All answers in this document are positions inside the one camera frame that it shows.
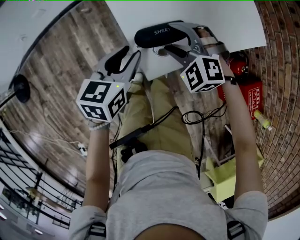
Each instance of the khaki pants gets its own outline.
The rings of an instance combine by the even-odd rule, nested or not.
[[[176,106],[172,93],[165,84],[165,80],[164,77],[155,79],[151,85],[154,121]],[[123,114],[123,126],[120,130],[119,138],[126,136],[137,128],[153,123],[151,106],[142,84],[131,83],[129,92],[132,93],[132,96]],[[181,121],[179,109],[175,109],[166,120],[138,139],[146,144],[148,150],[164,150],[178,153],[193,161],[191,138],[186,125]],[[118,173],[120,173],[120,169],[124,164],[120,153],[123,148],[119,147],[117,149]]]

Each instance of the plastic bottle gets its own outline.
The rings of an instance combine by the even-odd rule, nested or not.
[[[262,113],[258,110],[255,110],[254,111],[254,116],[255,118],[260,122],[260,124],[262,124],[262,126],[265,128],[265,129],[268,129],[269,131],[272,130],[272,125],[271,125],[271,122],[266,119]]]

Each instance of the black round lamp base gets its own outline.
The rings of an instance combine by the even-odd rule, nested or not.
[[[13,78],[12,84],[17,99],[21,103],[26,103],[30,99],[30,86],[27,78],[22,74],[19,74]]]

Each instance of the shirt sleeve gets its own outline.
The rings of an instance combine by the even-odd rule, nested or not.
[[[245,239],[261,240],[268,223],[268,201],[264,193],[246,192],[238,197],[227,216],[241,222],[245,227]]]
[[[72,212],[70,240],[105,240],[107,215],[98,207],[84,206]]]

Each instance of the brick wall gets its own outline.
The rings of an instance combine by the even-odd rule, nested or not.
[[[273,129],[255,121],[269,218],[300,204],[300,7],[293,1],[255,2],[267,46],[249,49],[250,72],[262,79],[263,114]]]

